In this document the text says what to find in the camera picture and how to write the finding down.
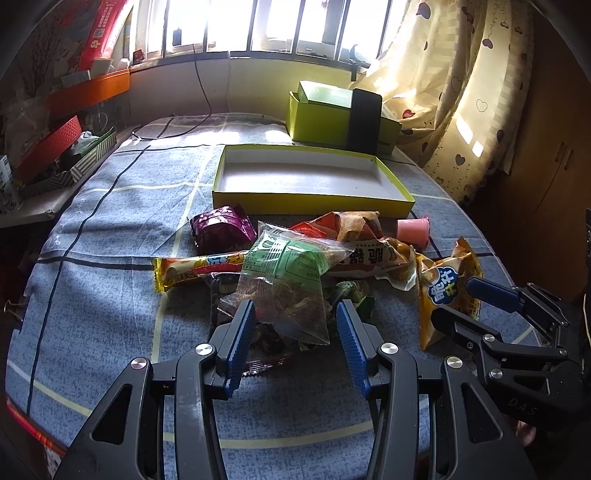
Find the shelf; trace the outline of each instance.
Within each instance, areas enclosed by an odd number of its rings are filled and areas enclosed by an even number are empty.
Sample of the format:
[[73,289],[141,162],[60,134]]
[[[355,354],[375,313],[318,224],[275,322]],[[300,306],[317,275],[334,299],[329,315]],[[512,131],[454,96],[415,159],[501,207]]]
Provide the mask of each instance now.
[[139,128],[139,125],[127,128],[117,135],[117,144],[97,161],[78,183],[60,190],[53,190],[52,192],[43,193],[35,197],[24,200],[22,205],[14,212],[0,215],[0,229],[16,225],[25,225],[27,223],[46,222],[55,219],[63,209],[66,202],[84,185],[85,181],[90,178],[94,172],[109,158],[109,155],[116,151],[121,144],[129,138],[131,132]]
[[129,70],[109,73],[52,93],[47,98],[52,120],[74,115],[129,90]]

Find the window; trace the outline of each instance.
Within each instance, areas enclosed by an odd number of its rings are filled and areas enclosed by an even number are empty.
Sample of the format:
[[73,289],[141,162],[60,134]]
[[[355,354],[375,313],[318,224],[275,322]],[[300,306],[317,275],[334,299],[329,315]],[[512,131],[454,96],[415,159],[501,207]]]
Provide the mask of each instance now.
[[140,0],[135,48],[148,59],[224,52],[349,65],[394,39],[407,0]]

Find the blue gripper pad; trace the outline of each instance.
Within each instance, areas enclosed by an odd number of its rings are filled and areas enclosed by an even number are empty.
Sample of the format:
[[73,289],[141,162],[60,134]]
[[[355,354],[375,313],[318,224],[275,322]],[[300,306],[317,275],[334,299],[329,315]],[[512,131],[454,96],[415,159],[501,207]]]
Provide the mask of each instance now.
[[[370,361],[371,359],[375,359],[376,353],[363,323],[357,316],[353,303],[350,300],[342,301],[337,306],[336,324],[340,342],[343,345],[347,364],[349,365],[353,385],[361,392],[364,398],[369,398],[372,393],[372,385],[368,378],[368,372]],[[368,344],[370,346],[370,358],[368,358]]]
[[523,308],[516,291],[482,278],[470,278],[466,282],[466,291],[472,297],[480,299],[508,313],[519,313]]
[[256,314],[254,303],[251,301],[243,301],[238,307],[236,315],[234,315],[232,324],[229,333],[231,334],[232,331],[235,331],[236,333],[233,339],[229,339],[233,340],[233,342],[227,353],[225,366],[226,381],[224,389],[228,398],[232,396],[234,390],[237,390],[238,387],[240,387],[240,380],[242,379],[242,372],[246,363],[246,357],[248,356],[248,349],[250,348],[252,335],[255,330]]

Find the blue bedsheet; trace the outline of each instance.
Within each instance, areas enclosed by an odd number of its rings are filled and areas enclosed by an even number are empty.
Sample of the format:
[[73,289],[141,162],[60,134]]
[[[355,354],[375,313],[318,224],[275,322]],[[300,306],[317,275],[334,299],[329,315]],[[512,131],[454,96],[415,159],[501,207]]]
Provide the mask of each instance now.
[[[202,119],[164,118],[139,134],[181,134]],[[206,338],[207,287],[157,294],[151,259],[195,254],[186,219],[212,208],[223,146],[240,143],[291,141],[282,123],[247,114],[213,115],[180,137],[128,140],[57,222],[27,285],[29,304],[22,331],[12,337],[6,392],[66,446],[132,358],[177,358]],[[428,175],[398,150],[385,163],[415,197],[413,215],[431,219],[428,257],[450,255],[456,239],[464,236],[486,278],[509,283],[482,234]],[[304,218],[253,218],[258,219],[289,226]],[[382,223],[391,231],[391,222]],[[430,353],[420,351],[415,289],[396,291],[386,280],[370,285],[377,299],[373,321],[384,339],[416,356],[463,355],[446,340]],[[480,319],[500,330],[506,341],[537,344],[517,315],[484,305]],[[426,404],[421,402],[422,448],[428,442]],[[165,465],[168,478],[175,478],[171,405]],[[338,344],[302,354],[290,367],[244,378],[234,397],[217,401],[215,410],[230,480],[356,479],[365,474],[374,438],[371,421]]]

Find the green package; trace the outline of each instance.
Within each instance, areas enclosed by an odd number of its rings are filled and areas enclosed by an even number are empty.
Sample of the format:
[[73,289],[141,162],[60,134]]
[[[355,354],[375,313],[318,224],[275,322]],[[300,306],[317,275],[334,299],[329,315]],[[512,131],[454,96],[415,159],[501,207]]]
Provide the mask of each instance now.
[[259,322],[303,342],[328,344],[320,277],[351,251],[341,242],[262,224],[236,293],[222,299],[220,309],[232,314],[242,300],[253,300]]

